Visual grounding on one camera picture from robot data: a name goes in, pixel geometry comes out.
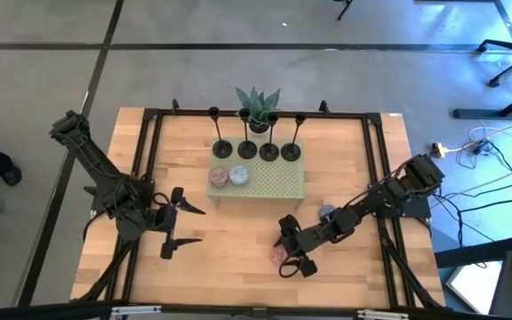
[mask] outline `green pegboard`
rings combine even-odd
[[[228,158],[220,159],[211,153],[211,170],[222,168],[227,172],[235,165],[243,165],[248,168],[248,183],[243,186],[234,186],[229,182],[223,187],[216,188],[210,182],[208,183],[206,194],[216,205],[221,197],[244,197],[244,198],[262,198],[262,199],[294,199],[303,200],[305,191],[303,187],[303,145],[296,140],[300,146],[301,157],[297,161],[285,161],[280,155],[275,161],[268,162],[262,160],[257,154],[250,160],[243,159],[238,155],[238,144],[244,141],[242,138],[223,138],[228,140],[234,150]],[[266,141],[253,140],[258,149]],[[291,140],[273,139],[273,142],[282,148],[282,146],[291,142]]]

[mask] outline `wooden tabletop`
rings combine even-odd
[[[143,108],[120,108],[108,157],[122,171],[130,172],[140,132]],[[222,117],[225,136],[244,136],[241,122]],[[383,130],[391,168],[411,156],[404,121],[399,114],[382,114]],[[291,137],[293,121],[280,119],[274,137]],[[146,146],[151,141],[153,122]],[[373,145],[376,133],[371,128]],[[206,196],[211,146],[216,130],[206,116],[164,116],[157,149],[154,179],[156,192],[170,194],[183,187],[187,200],[206,215],[180,212],[175,238],[200,237],[161,260],[165,234],[146,232],[141,238],[131,301],[201,305],[387,308],[388,295],[380,253],[376,220],[365,217],[355,234],[339,244],[324,244],[312,251],[318,272],[303,278],[278,275],[269,252],[279,237],[278,220],[293,214],[303,228],[317,224],[323,204],[343,205],[366,190],[366,162],[361,122],[352,119],[308,119],[298,138],[304,143],[306,198],[297,211],[293,203],[269,200],[222,202],[214,207]],[[375,148],[380,178],[380,157]],[[148,158],[144,150],[142,170]],[[428,230],[419,221],[401,219],[409,265],[425,288],[444,303],[442,286]],[[88,230],[76,273],[72,298],[86,293],[112,259],[116,242],[113,220],[102,217]],[[404,290],[394,267],[398,299]],[[116,297],[120,297],[125,264],[121,267]]]

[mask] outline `plant pot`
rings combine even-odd
[[[250,140],[269,140],[270,138],[270,126],[257,127],[252,124],[248,124],[248,135]]]

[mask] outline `gray floor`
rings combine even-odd
[[[0,0],[0,42],[100,43],[115,1]],[[512,4],[506,4],[512,17]],[[126,0],[115,43],[344,43],[477,44],[509,40],[493,4],[355,1],[343,21],[342,4],[323,0]],[[24,181],[0,180],[0,307],[13,305],[64,149],[48,138],[53,121],[79,110],[96,51],[0,52],[0,149],[23,169]],[[512,52],[319,51],[111,51],[90,121],[92,136],[108,147],[119,107],[237,108],[234,87],[282,87],[279,107],[404,114],[412,152],[441,141],[456,148],[475,120],[454,120],[454,108],[502,108],[512,101],[512,74],[501,87],[484,84],[512,64]],[[485,121],[504,127],[512,122]],[[512,137],[495,138],[512,164]],[[459,191],[508,172],[495,156],[470,171],[454,156],[436,161],[446,174],[444,192]],[[508,178],[497,186],[512,182]],[[34,303],[68,300],[82,249],[90,184],[75,166],[53,234]],[[456,198],[460,208],[512,198],[512,189],[477,199]],[[494,239],[512,236],[512,204],[469,212],[465,221]],[[434,228],[455,238],[457,222],[441,207]],[[487,239],[464,230],[465,244]]]

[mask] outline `shoe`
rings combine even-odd
[[[4,173],[1,178],[4,179],[5,183],[7,183],[9,187],[13,187],[21,182],[23,176],[21,174],[21,169],[14,165],[8,172]]]

